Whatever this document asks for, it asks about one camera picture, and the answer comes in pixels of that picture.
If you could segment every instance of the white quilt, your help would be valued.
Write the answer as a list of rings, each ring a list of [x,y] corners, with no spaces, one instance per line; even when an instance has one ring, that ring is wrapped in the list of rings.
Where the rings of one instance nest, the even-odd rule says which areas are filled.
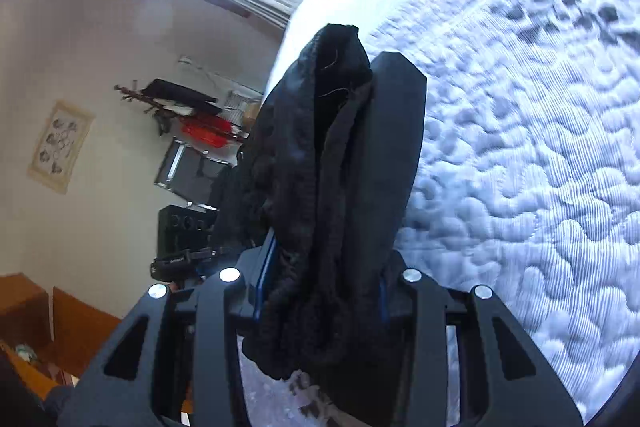
[[[403,0],[360,35],[370,58],[399,51],[428,78],[396,247],[442,285],[493,287],[585,421],[640,348],[639,15],[640,0]],[[289,40],[294,58],[308,39]],[[451,335],[450,425],[455,347]],[[283,407],[291,425],[339,414],[304,376],[272,382],[247,361],[243,370],[257,424]],[[275,396],[282,407],[260,405]]]

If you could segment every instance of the quilted stitching pattern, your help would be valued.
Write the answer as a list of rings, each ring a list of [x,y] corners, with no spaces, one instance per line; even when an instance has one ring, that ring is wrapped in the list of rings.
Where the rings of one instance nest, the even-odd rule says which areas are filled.
[[[585,421],[640,348],[640,0],[410,0],[365,39],[428,77],[396,247],[493,287]],[[457,355],[449,332],[449,423]]]

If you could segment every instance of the bedding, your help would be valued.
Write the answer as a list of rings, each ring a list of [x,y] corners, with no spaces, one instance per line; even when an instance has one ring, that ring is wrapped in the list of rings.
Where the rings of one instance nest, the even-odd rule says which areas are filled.
[[[494,288],[585,422],[640,348],[639,14],[640,0],[401,0],[360,34],[370,58],[401,52],[428,78],[396,248],[442,285]],[[284,52],[274,71],[288,62]],[[292,425],[339,415],[314,390],[302,407],[319,420],[300,416],[293,404],[311,389],[300,382],[264,381],[290,389]]]

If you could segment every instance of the beige wall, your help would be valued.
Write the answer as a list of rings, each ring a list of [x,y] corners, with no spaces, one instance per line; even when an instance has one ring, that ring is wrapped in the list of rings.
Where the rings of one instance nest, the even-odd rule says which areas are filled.
[[[199,0],[0,0],[0,273],[21,270],[123,316],[151,283],[168,147],[114,84],[171,79],[189,55],[264,85],[279,38]],[[54,101],[95,114],[64,196],[26,175]]]

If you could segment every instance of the silver screw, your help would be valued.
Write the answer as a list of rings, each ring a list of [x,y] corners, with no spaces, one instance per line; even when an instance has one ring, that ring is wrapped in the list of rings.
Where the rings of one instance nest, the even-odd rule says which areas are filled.
[[[238,268],[225,268],[220,272],[220,279],[224,282],[233,282],[240,277],[240,270]]]
[[[149,296],[154,299],[159,299],[166,295],[166,286],[164,284],[154,284],[149,288]]]
[[[422,279],[422,273],[415,268],[407,268],[402,272],[402,278],[408,282],[417,282]]]
[[[494,295],[494,291],[484,284],[476,286],[474,293],[479,299],[490,299]]]

